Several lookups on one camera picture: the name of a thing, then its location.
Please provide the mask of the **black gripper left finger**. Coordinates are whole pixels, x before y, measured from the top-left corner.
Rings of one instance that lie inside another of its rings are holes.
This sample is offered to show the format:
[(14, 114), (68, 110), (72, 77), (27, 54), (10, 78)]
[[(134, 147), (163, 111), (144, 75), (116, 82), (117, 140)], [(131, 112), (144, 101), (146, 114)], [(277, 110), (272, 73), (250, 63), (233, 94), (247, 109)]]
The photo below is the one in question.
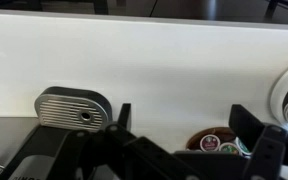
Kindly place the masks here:
[(56, 155), (56, 180), (87, 180), (106, 165), (121, 180), (198, 180), (198, 172), (146, 137), (125, 127), (131, 105), (123, 104), (117, 122), (95, 133), (71, 131)]

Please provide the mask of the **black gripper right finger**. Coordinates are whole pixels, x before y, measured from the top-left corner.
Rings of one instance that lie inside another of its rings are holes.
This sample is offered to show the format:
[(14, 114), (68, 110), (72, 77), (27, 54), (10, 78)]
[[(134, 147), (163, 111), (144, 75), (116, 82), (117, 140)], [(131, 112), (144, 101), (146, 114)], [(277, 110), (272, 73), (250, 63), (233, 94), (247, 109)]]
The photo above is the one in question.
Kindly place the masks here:
[(282, 166), (288, 167), (288, 131), (265, 124), (240, 104), (230, 110), (229, 127), (251, 151), (243, 180), (280, 180)]

